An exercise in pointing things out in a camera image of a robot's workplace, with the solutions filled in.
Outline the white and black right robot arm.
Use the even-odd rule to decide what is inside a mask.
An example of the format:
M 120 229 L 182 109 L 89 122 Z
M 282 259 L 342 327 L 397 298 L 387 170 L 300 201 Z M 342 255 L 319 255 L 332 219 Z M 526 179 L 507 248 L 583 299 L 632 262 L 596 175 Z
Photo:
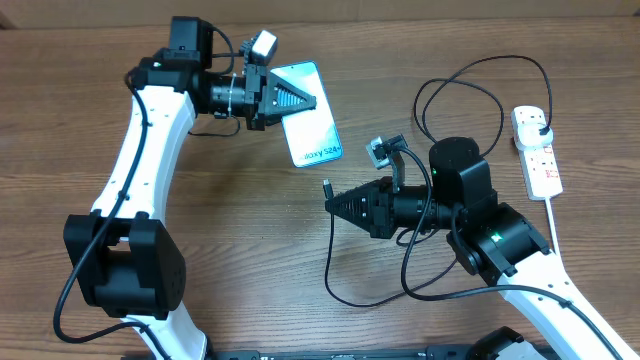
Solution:
M 400 228 L 414 236 L 444 230 L 456 263 L 485 283 L 433 295 L 404 284 L 404 294 L 439 302 L 498 293 L 561 359 L 638 358 L 576 287 L 544 236 L 522 214 L 499 202 L 489 165 L 473 139 L 449 137 L 436 142 L 429 161 L 416 163 L 425 180 L 420 186 L 404 183 L 403 158 L 415 154 L 403 136 L 376 139 L 368 152 L 377 167 L 391 167 L 392 175 L 339 195 L 330 182 L 324 182 L 330 217 L 380 239 L 391 238 Z

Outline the Samsung Galaxy smartphone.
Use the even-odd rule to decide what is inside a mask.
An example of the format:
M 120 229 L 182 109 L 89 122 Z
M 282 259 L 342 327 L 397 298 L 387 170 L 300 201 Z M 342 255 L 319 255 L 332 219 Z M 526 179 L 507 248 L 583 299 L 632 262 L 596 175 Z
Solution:
M 316 98 L 314 109 L 282 118 L 293 164 L 303 168 L 340 159 L 344 151 L 317 64 L 289 64 L 271 73 Z

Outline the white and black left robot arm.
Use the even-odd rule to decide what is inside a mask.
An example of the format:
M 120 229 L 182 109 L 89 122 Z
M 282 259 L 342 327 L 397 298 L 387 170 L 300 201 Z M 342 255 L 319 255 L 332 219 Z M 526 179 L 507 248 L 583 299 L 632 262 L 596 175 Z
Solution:
M 186 262 L 165 225 L 179 152 L 196 118 L 234 118 L 264 130 L 317 104 L 269 71 L 278 41 L 268 31 L 229 51 L 230 60 L 243 60 L 241 74 L 214 71 L 218 34 L 205 20 L 176 16 L 168 46 L 126 73 L 132 110 L 114 169 L 90 212 L 70 216 L 63 229 L 72 271 L 62 295 L 78 287 L 117 329 L 134 329 L 155 359 L 215 355 L 184 304 Z

